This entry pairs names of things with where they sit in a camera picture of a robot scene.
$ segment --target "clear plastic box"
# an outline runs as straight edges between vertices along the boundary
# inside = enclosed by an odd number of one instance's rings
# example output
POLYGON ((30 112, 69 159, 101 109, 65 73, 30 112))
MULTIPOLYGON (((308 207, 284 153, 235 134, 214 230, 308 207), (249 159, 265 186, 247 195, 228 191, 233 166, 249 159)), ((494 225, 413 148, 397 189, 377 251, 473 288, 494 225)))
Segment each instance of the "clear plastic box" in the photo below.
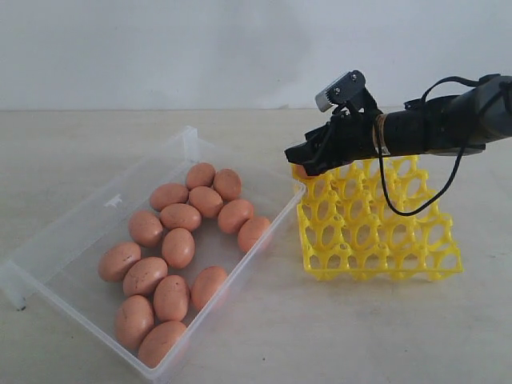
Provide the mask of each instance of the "clear plastic box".
POLYGON ((20 310, 30 295, 40 294, 121 355, 148 382, 169 382, 217 321, 222 308, 233 302, 256 263, 264 260, 263 254, 280 239, 279 231, 296 222, 296 205, 305 189, 291 176, 258 167, 244 154, 205 142, 195 128, 187 127, 16 249, 0 266, 0 287, 20 310), (242 197, 252 201, 257 213, 271 220, 271 226, 243 254, 235 235, 223 234, 215 220, 204 220, 194 232, 194 260, 178 274, 191 284, 203 268, 220 265, 229 277, 199 313, 190 310, 184 320, 186 333, 161 363, 150 369, 114 337, 115 311, 124 296, 121 284, 99 278, 98 260, 114 244, 130 239, 127 220, 135 210, 149 209, 148 198, 157 186, 184 182, 186 172, 197 162, 235 169, 243 182, 242 197))

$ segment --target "black cable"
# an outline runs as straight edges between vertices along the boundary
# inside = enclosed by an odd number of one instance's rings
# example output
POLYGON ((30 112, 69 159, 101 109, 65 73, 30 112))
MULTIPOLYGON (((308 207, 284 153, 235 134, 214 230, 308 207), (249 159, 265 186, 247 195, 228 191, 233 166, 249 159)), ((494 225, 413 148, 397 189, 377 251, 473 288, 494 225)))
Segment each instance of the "black cable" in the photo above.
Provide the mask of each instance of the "black cable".
MULTIPOLYGON (((422 99, 421 99, 422 108, 424 110, 425 102, 426 102, 426 96, 428 95, 428 93, 431 92, 432 89, 435 88, 436 86, 438 86, 439 84, 442 84, 444 82, 459 82, 459 83, 461 83, 461 84, 463 84, 465 86, 478 86, 478 85, 481 85, 484 82, 487 82, 492 76, 493 75, 485 76, 485 77, 481 78, 478 82, 475 82, 475 81, 472 81, 472 80, 468 80, 468 79, 465 79, 465 78, 460 78, 460 77, 457 77, 457 76, 451 76, 451 77, 439 80, 438 82, 436 82, 431 88, 429 88, 423 94, 422 99)), ((485 112, 487 112, 487 110, 490 108, 490 106, 492 104, 494 104, 500 98, 500 96, 502 96, 502 94, 504 94, 505 92, 508 92, 508 87, 507 86, 501 87, 500 91, 497 92, 492 98, 490 98, 489 101, 484 105, 484 107, 480 109, 480 111, 478 112, 477 117, 481 117, 485 112)), ((457 157, 455 159, 454 167, 453 167, 453 169, 452 169, 452 171, 450 173, 450 177, 448 178, 448 181, 446 182, 444 187, 441 188, 441 190, 435 196, 433 196, 431 199, 429 199, 427 202, 425 202, 422 206, 420 206, 419 208, 417 208, 415 210, 412 210, 410 212, 401 212, 400 210, 397 210, 393 206, 393 203, 390 200, 390 196, 388 195, 387 187, 386 187, 386 178, 384 176, 384 160, 383 160, 383 156, 382 156, 381 130, 376 130, 377 131, 377 146, 378 146, 378 164, 379 164, 379 167, 380 167, 382 192, 384 193, 384 198, 386 199, 388 207, 393 212, 395 212, 396 214, 398 214, 400 216, 414 216, 416 214, 419 214, 425 208, 430 206, 433 202, 438 200, 448 190, 448 188, 450 188, 451 183, 455 179, 455 175, 457 174, 458 167, 459 167, 460 162, 462 160, 462 156, 464 155, 464 151, 466 150, 466 147, 467 147, 467 145, 468 145, 468 143, 470 141, 470 138, 471 138, 471 135, 474 132, 474 129, 475 128, 473 128, 472 130, 470 130, 470 132, 468 132, 468 135, 465 138, 465 140, 464 140, 464 142, 463 142, 463 144, 462 144, 462 146, 461 146, 461 148, 460 148, 460 150, 459 150, 459 152, 457 154, 457 157)))

